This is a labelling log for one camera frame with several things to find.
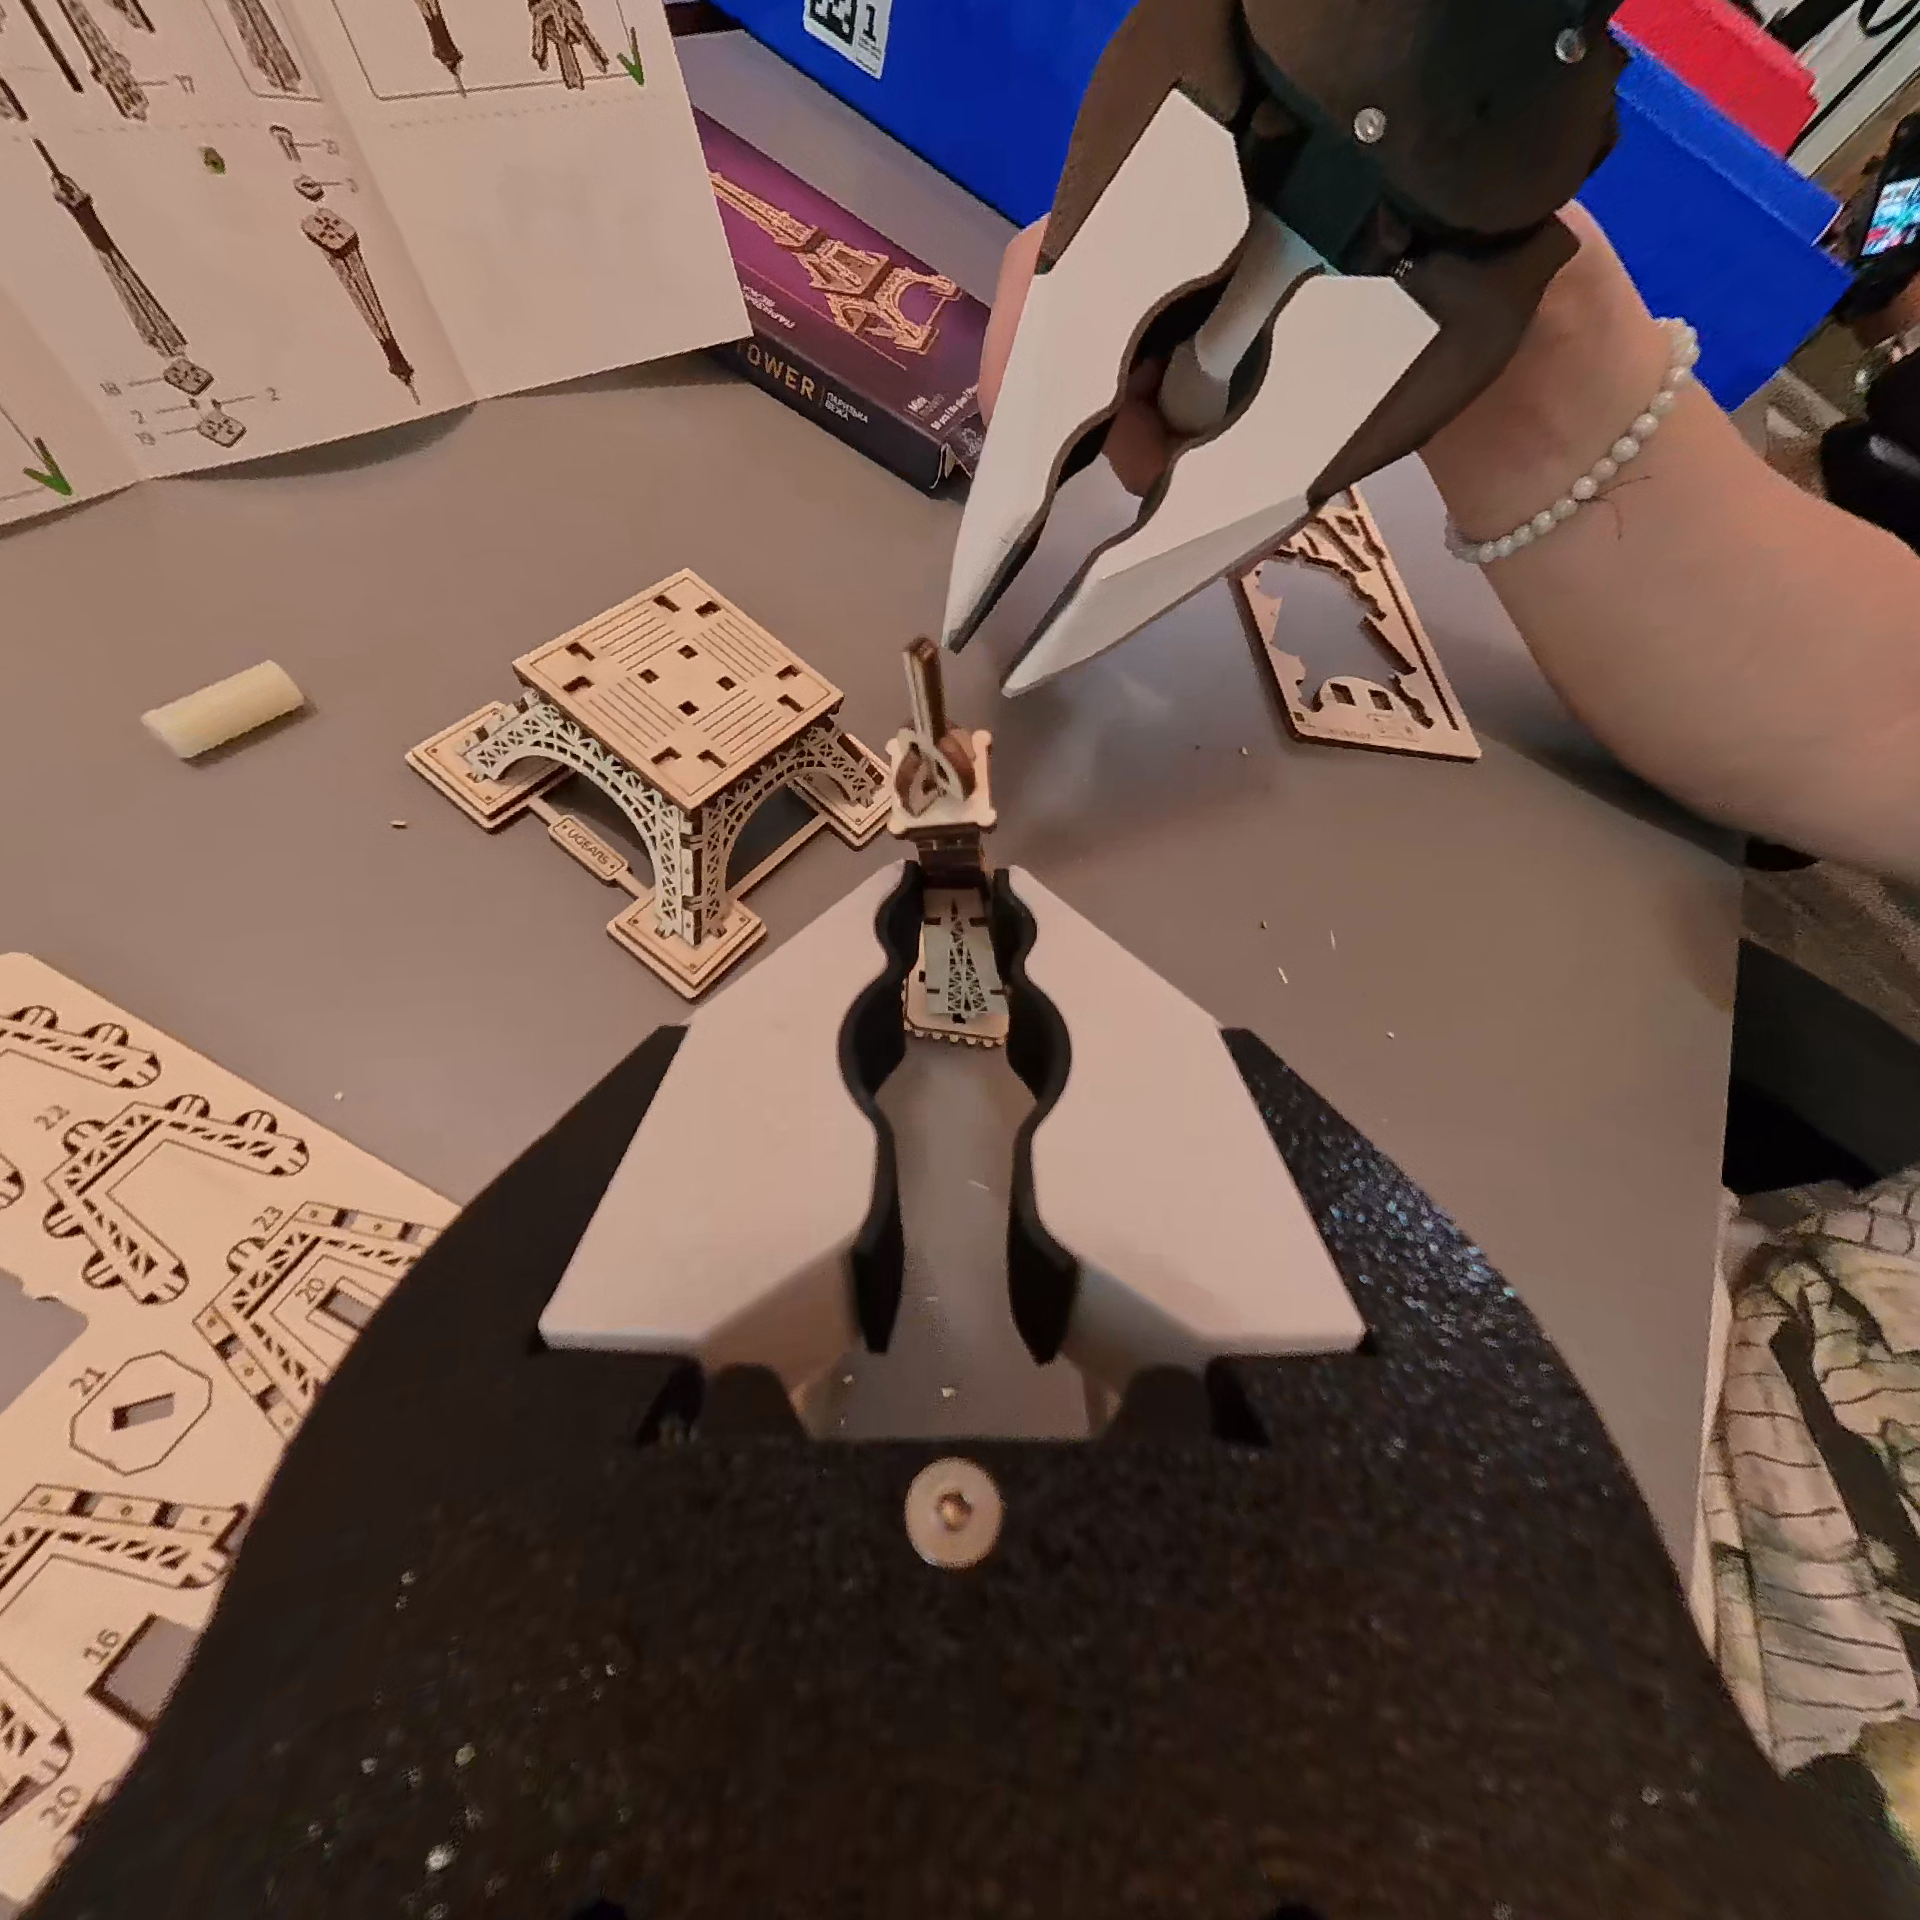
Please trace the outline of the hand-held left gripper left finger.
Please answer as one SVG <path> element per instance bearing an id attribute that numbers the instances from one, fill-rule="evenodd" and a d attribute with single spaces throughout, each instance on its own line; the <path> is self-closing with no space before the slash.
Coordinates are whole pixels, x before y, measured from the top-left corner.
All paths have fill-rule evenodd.
<path id="1" fill-rule="evenodd" d="M 887 1354 L 902 1289 L 892 1132 L 921 874 L 894 861 L 721 989 L 668 1065 L 537 1330 L 553 1352 L 757 1365 L 809 1388 Z"/>

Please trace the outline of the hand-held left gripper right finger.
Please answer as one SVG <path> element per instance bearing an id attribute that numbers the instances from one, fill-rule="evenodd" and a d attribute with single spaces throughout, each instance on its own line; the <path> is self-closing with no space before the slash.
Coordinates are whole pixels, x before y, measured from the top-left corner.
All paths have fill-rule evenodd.
<path id="1" fill-rule="evenodd" d="M 1015 1133 L 1005 1279 L 1032 1363 L 1142 1370 L 1356 1354 L 1364 1327 L 1232 1035 L 1032 874 L 998 871 Z"/>

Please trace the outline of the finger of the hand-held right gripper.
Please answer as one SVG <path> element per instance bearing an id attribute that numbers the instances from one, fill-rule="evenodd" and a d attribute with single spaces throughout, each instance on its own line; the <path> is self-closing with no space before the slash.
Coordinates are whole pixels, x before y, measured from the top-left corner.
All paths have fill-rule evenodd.
<path id="1" fill-rule="evenodd" d="M 1302 280 L 1271 321 L 1264 373 L 1237 417 L 1169 460 L 1134 527 L 1072 577 L 1001 691 L 1021 698 L 1105 655 L 1297 527 L 1311 484 L 1435 332 L 1392 280 Z"/>
<path id="2" fill-rule="evenodd" d="M 943 645 L 969 645 L 1031 556 L 1067 456 L 1117 410 L 1148 324 L 1214 283 L 1251 226 L 1228 123 L 1169 89 L 1063 249 L 1025 287 L 951 554 Z"/>

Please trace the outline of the wooden tower model spire section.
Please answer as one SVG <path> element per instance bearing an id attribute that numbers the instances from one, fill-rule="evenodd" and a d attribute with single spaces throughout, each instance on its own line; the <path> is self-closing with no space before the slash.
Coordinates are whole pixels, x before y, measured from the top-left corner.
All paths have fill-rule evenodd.
<path id="1" fill-rule="evenodd" d="M 943 655 L 931 639 L 902 652 L 908 724 L 888 741 L 888 834 L 921 874 L 918 960 L 902 985 L 904 1027 L 923 1041 L 1001 1047 L 1011 1012 L 991 945 L 997 825 L 991 733 L 951 723 Z"/>

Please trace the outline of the person's right forearm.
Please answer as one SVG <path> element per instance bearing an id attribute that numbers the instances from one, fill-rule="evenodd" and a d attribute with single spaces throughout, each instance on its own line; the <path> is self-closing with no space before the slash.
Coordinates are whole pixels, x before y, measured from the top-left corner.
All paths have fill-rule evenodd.
<path id="1" fill-rule="evenodd" d="M 1637 456 L 1481 567 L 1565 709 L 1695 817 L 1918 881 L 1918 560 L 1799 490 L 1678 373 L 1604 232 L 1423 448 L 1461 547 L 1517 536 L 1621 441 Z"/>

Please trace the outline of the grey desk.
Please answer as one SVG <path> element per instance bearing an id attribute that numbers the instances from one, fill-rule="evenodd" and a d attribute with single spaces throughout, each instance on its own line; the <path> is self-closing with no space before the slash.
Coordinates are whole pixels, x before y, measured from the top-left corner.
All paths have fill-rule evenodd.
<path id="1" fill-rule="evenodd" d="M 1454 565 L 1427 472 L 1364 497 L 1477 763 L 1285 733 L 1212 589 L 1012 705 L 997 674 L 1080 541 L 949 667 L 995 732 L 991 840 L 1443 1205 L 1693 1543 L 1739 876 L 1553 699 Z M 465 823 L 401 757 L 511 658 L 696 570 L 881 748 L 959 513 L 693 355 L 169 479 L 5 530 L 5 949 L 469 1202 L 685 1004 L 537 823 Z M 139 716 L 275 661 L 303 709 L 204 760 Z"/>

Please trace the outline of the person's right hand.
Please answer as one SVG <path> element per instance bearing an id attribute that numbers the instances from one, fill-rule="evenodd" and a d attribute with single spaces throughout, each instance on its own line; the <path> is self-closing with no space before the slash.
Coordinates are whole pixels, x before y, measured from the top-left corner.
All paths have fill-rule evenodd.
<path id="1" fill-rule="evenodd" d="M 1040 265 L 1040 249 L 1047 234 L 1047 218 L 1019 228 L 998 263 L 991 313 L 982 335 L 976 399 L 982 425 L 991 425 L 1001 396 L 1005 364 L 1011 360 L 1017 327 L 1023 313 L 1028 287 Z M 1128 380 L 1113 419 L 1096 443 L 1083 440 L 1063 464 L 1061 484 L 1069 484 L 1093 460 L 1105 463 L 1128 497 L 1145 497 L 1168 469 L 1176 440 L 1160 417 L 1160 381 L 1165 360 L 1135 353 Z"/>

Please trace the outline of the purple model kit box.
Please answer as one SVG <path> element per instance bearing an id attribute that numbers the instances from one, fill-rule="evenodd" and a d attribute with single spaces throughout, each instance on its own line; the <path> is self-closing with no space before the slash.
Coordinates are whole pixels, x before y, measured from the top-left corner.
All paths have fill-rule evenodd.
<path id="1" fill-rule="evenodd" d="M 693 114 L 752 332 L 743 377 L 926 495 L 985 443 L 989 309 L 703 109 Z"/>

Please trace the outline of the red plastic bin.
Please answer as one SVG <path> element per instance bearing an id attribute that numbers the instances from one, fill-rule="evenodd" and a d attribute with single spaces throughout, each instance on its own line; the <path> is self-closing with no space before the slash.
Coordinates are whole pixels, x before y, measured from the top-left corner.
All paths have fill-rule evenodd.
<path id="1" fill-rule="evenodd" d="M 1776 156 L 1815 116 L 1811 68 L 1733 2 L 1621 2 L 1613 24 Z"/>

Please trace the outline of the wooden tower model base section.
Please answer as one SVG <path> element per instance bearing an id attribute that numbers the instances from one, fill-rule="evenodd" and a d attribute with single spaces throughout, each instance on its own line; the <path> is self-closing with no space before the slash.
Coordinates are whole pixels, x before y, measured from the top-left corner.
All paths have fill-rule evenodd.
<path id="1" fill-rule="evenodd" d="M 511 665 L 518 698 L 406 767 L 484 832 L 521 817 L 624 897 L 608 938 L 685 1001 L 760 940 L 745 893 L 820 832 L 868 847 L 888 775 L 829 683 L 681 570 Z"/>

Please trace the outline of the wooden sheet with numbered parts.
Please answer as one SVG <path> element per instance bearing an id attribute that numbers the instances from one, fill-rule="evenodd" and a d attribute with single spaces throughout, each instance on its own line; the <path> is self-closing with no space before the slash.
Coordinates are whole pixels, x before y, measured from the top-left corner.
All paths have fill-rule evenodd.
<path id="1" fill-rule="evenodd" d="M 459 1213 L 102 995 L 3 963 L 5 1916 L 173 1691 L 280 1457 Z"/>

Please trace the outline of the paper instruction sheet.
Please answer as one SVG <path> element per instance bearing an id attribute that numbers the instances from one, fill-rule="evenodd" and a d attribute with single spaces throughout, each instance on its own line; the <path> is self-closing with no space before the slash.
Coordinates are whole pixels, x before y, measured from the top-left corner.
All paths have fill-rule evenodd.
<path id="1" fill-rule="evenodd" d="M 3 27 L 7 528 L 748 327 L 664 5 Z"/>

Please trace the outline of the person's printed striped shirt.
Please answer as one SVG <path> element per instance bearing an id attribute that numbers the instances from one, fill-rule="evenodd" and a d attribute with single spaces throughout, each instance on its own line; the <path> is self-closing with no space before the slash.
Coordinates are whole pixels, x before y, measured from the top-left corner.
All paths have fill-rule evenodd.
<path id="1" fill-rule="evenodd" d="M 1776 1202 L 1727 1219 L 1693 1597 L 1748 1732 L 1795 1773 L 1915 1730 L 1915 1168 Z"/>

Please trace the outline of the cream wax block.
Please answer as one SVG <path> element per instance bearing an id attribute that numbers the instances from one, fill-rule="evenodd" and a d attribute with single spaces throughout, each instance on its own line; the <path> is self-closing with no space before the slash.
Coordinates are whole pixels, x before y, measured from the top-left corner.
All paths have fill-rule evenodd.
<path id="1" fill-rule="evenodd" d="M 196 761 L 301 709 L 303 693 L 292 674 L 263 661 L 144 711 L 139 724 L 169 754 Z"/>

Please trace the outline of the empty wooden cut-out frame sheet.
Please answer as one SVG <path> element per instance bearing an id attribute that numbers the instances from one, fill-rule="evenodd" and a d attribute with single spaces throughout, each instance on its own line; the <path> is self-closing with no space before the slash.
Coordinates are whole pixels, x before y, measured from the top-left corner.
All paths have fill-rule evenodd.
<path id="1" fill-rule="evenodd" d="M 1286 571 L 1311 571 L 1343 589 L 1359 634 L 1377 655 L 1373 667 L 1358 674 L 1309 673 L 1308 661 L 1288 650 Z M 1431 761 L 1481 757 L 1401 570 L 1356 488 L 1335 495 L 1285 539 L 1243 563 L 1232 577 L 1232 596 L 1291 739 Z"/>

